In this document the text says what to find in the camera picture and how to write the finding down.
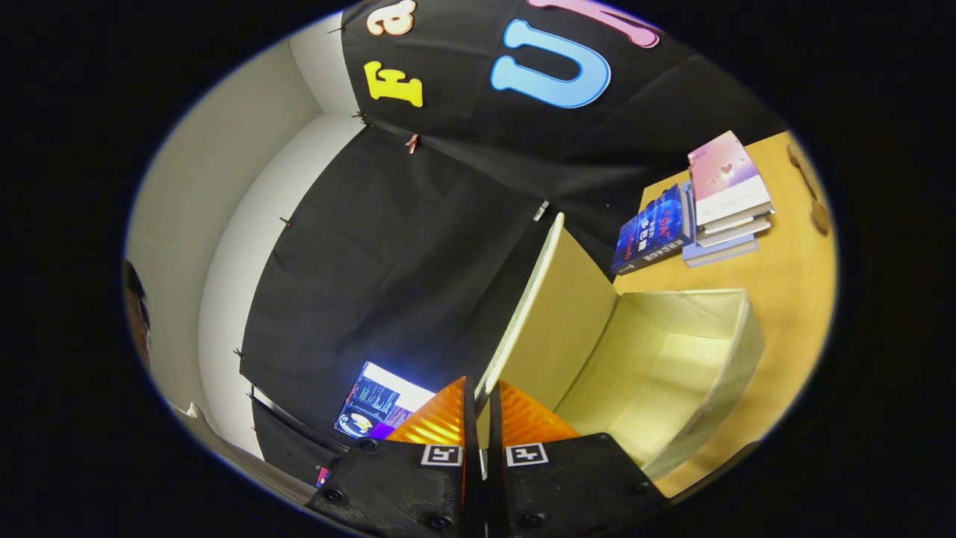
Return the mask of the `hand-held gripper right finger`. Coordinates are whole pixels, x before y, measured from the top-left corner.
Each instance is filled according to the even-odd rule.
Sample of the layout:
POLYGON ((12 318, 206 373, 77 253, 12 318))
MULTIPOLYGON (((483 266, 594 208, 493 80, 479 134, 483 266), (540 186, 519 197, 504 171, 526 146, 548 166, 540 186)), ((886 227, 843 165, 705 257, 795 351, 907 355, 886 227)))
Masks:
POLYGON ((622 536, 667 500, 608 433, 581 435, 500 381, 488 399, 491 536, 622 536))

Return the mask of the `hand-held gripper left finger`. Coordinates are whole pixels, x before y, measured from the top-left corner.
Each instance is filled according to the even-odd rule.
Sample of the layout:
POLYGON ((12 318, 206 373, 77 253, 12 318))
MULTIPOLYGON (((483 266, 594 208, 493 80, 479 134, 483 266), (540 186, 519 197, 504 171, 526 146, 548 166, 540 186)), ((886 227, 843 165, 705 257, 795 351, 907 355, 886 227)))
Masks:
POLYGON ((330 466, 307 508, 348 537, 480 536, 475 382, 460 377, 407 421, 433 425, 444 408, 451 442, 358 440, 330 466))

